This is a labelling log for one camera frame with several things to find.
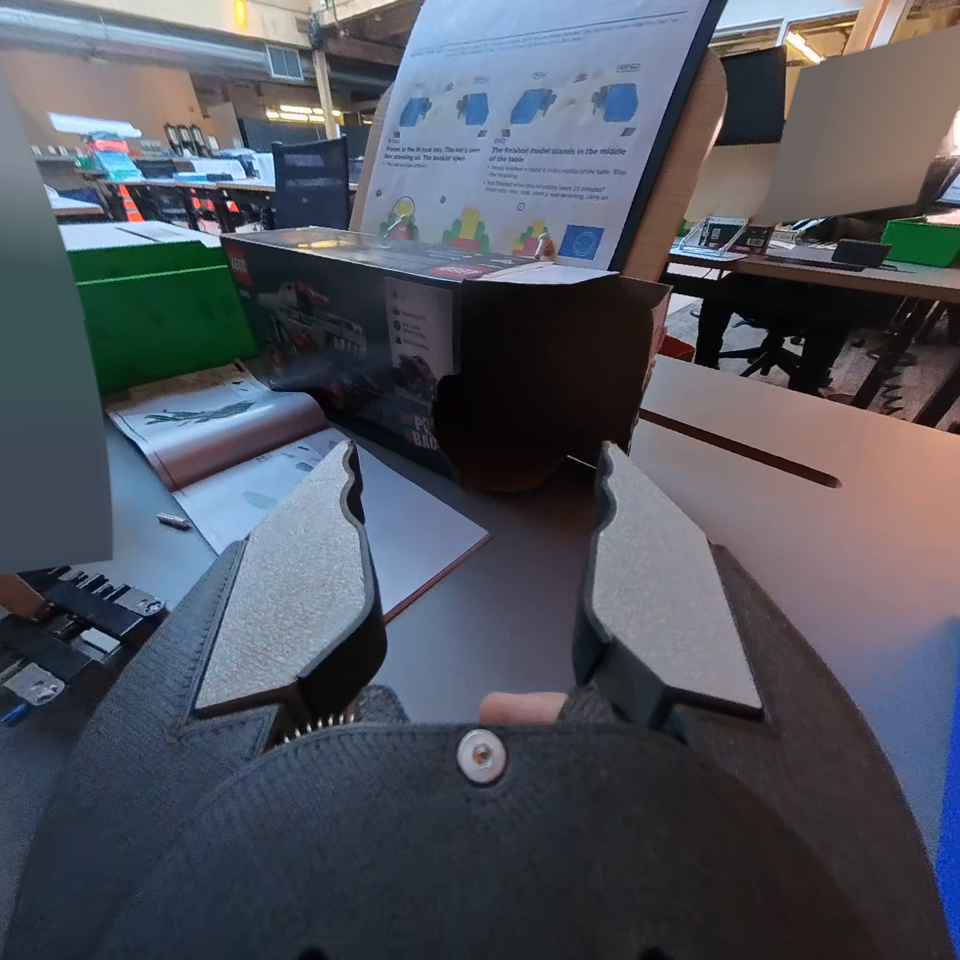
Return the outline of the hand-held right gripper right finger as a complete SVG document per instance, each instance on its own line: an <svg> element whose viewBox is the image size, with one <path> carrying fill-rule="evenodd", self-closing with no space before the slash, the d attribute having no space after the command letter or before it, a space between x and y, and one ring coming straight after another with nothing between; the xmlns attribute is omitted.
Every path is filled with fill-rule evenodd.
<svg viewBox="0 0 960 960"><path fill-rule="evenodd" d="M712 545L615 443L601 450L573 639L578 685L632 724L677 706L750 721L762 697Z"/></svg>

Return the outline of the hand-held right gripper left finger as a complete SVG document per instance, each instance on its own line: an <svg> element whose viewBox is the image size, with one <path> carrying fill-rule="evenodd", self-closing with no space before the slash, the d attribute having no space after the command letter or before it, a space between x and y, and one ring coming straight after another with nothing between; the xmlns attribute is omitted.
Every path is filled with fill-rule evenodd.
<svg viewBox="0 0 960 960"><path fill-rule="evenodd" d="M194 699L278 709L281 737L358 718L387 635L355 443L334 446L242 541Z"/></svg>

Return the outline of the black lego set box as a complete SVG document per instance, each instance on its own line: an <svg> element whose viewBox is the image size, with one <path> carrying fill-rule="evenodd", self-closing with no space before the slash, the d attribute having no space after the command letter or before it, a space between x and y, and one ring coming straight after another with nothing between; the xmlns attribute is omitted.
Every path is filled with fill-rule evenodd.
<svg viewBox="0 0 960 960"><path fill-rule="evenodd" d="M486 492L629 450L666 285L321 226L221 245L267 384L332 424Z"/></svg>

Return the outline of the person's right hand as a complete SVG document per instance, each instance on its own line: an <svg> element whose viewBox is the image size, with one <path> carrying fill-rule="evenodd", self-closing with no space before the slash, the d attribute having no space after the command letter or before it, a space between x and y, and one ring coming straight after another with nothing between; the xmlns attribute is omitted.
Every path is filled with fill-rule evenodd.
<svg viewBox="0 0 960 960"><path fill-rule="evenodd" d="M491 692L480 704L478 723L483 727L553 724L567 699L562 692Z"/></svg>

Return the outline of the open instruction booklet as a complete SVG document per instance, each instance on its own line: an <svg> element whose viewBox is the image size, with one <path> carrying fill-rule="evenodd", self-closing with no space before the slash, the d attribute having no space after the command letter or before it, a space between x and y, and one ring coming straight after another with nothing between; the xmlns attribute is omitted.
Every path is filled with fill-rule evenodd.
<svg viewBox="0 0 960 960"><path fill-rule="evenodd" d="M312 397L270 390L240 362L124 390L105 411L218 554L347 439ZM358 457L366 534L390 621L491 536L369 451L359 448Z"/></svg>

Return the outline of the black mechanical assembly with screws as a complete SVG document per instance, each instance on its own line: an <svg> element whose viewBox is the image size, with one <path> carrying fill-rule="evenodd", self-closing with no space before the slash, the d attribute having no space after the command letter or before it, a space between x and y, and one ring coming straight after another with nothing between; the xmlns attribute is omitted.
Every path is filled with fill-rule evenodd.
<svg viewBox="0 0 960 960"><path fill-rule="evenodd" d="M3 574L1 605L3 727L91 669L118 673L170 613L147 591L72 566Z"/></svg>

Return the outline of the black office chair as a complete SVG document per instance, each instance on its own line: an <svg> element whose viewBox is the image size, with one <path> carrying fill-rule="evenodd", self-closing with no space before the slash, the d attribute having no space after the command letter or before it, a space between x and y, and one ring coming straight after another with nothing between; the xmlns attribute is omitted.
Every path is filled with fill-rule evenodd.
<svg viewBox="0 0 960 960"><path fill-rule="evenodd" d="M759 320L742 317L740 325L747 325L765 331L759 345L746 349L722 350L717 355L718 361L743 360L747 366L740 372L739 377L750 378L753 375L767 377L774 368L781 370L787 378L797 376L801 366L801 354L786 348L786 342L799 344L804 339L803 331L794 319L771 318L763 324Z"/></svg>

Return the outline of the large green storage bin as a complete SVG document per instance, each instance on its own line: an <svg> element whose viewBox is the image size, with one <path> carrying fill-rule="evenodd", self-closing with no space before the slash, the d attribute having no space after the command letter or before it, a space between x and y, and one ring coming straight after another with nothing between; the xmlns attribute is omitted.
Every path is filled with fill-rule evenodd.
<svg viewBox="0 0 960 960"><path fill-rule="evenodd" d="M257 354L218 236L164 222L59 231L102 396Z"/></svg>

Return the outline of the blue flat object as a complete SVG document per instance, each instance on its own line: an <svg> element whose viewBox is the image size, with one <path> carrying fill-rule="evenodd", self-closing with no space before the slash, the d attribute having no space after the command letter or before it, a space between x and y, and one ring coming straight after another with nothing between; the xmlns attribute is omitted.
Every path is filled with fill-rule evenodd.
<svg viewBox="0 0 960 960"><path fill-rule="evenodd" d="M959 658L958 626L946 672L945 753L940 805L938 850L934 871L942 912L956 957L959 956Z"/></svg>

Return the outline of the background wooden desk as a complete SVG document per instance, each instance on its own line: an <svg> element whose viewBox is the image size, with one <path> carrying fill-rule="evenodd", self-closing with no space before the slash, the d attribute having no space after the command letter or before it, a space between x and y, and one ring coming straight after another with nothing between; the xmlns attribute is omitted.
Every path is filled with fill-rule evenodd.
<svg viewBox="0 0 960 960"><path fill-rule="evenodd" d="M911 264L845 270L828 257L825 249L816 249L815 254L818 255L815 258L805 258L797 256L796 250L782 250L732 259L718 250L675 246L670 249L667 261L688 268L897 297L904 303L903 325L850 402L852 406L866 409L881 390L885 372L908 350L926 318L935 314L935 305L958 305L959 270Z"/></svg>

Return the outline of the black desktop device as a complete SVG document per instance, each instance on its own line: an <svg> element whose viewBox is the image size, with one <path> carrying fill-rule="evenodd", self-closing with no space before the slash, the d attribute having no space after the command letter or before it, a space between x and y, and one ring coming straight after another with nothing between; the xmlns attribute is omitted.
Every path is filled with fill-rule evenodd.
<svg viewBox="0 0 960 960"><path fill-rule="evenodd" d="M845 238L837 241L830 258L830 268L846 272L887 270L896 272L897 266L885 266L892 246L881 242Z"/></svg>

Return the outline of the brown cardboard stand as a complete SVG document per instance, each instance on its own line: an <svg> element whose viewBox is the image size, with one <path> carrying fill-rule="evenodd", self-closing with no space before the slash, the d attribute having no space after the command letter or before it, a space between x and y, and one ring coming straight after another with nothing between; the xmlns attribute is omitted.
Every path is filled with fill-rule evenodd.
<svg viewBox="0 0 960 960"><path fill-rule="evenodd" d="M626 258L616 272L656 282L666 269L669 250L693 197L703 165L723 124L727 83L720 57L703 53L678 124L633 231L628 231Z"/></svg>

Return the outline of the black fabric banner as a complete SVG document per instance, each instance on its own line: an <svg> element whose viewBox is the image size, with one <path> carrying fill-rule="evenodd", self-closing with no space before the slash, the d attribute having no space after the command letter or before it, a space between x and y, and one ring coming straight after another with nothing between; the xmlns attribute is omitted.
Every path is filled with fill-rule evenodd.
<svg viewBox="0 0 960 960"><path fill-rule="evenodd" d="M349 228L352 209L348 154L347 141L342 137L271 145L275 229Z"/></svg>

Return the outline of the small green storage bin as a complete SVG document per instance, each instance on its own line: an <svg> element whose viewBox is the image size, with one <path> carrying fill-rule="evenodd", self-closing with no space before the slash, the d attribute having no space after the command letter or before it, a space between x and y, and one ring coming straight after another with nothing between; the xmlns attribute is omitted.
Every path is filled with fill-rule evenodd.
<svg viewBox="0 0 960 960"><path fill-rule="evenodd" d="M889 221L880 243L889 247L886 258L891 261L937 268L956 267L959 263L958 211Z"/></svg>

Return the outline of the printed task instruction sheet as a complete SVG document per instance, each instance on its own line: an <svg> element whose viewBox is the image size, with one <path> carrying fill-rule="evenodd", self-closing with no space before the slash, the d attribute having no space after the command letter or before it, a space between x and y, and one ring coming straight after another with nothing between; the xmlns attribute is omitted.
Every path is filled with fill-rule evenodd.
<svg viewBox="0 0 960 960"><path fill-rule="evenodd" d="M359 230L621 270L725 7L424 2Z"/></svg>

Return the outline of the black computer monitor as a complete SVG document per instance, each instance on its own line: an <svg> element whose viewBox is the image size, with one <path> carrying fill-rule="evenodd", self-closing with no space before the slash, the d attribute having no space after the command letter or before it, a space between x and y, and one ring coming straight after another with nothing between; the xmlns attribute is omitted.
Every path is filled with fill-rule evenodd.
<svg viewBox="0 0 960 960"><path fill-rule="evenodd" d="M786 48L721 58L726 74L726 109L716 147L781 142L786 110Z"/></svg>

